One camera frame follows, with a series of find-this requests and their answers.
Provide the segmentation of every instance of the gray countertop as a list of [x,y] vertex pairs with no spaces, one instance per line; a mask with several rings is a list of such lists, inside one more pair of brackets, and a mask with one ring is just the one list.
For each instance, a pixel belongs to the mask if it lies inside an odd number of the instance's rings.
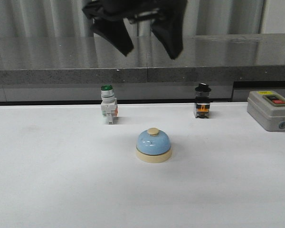
[[285,80],[285,34],[184,38],[176,60],[132,40],[124,57],[101,37],[0,38],[0,85]]

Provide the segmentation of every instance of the table surface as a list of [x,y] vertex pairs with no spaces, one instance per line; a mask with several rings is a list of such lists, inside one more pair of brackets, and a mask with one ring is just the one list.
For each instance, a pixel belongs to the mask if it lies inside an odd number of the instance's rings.
[[[0,228],[285,228],[285,132],[247,103],[0,107]],[[135,156],[140,132],[171,140],[160,164]]]

